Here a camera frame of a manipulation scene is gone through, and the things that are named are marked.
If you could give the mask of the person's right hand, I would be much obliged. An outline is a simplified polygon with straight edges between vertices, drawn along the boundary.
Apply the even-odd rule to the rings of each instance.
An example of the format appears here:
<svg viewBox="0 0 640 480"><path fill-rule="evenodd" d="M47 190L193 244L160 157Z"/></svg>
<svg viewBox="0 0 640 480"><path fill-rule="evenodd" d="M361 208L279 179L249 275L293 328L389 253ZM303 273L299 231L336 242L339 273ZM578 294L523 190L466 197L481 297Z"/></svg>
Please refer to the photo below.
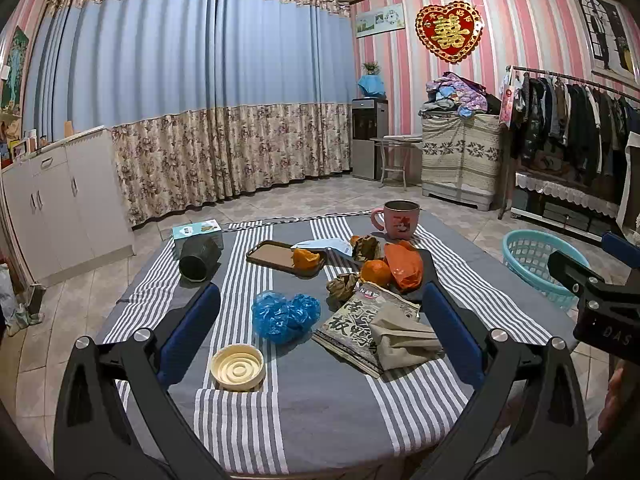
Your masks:
<svg viewBox="0 0 640 480"><path fill-rule="evenodd" d="M618 413L624 404L630 399L631 393L639 385L638 365L619 360L614 373L608 380L604 408L598 418L598 430L600 434L606 434L614 425Z"/></svg>

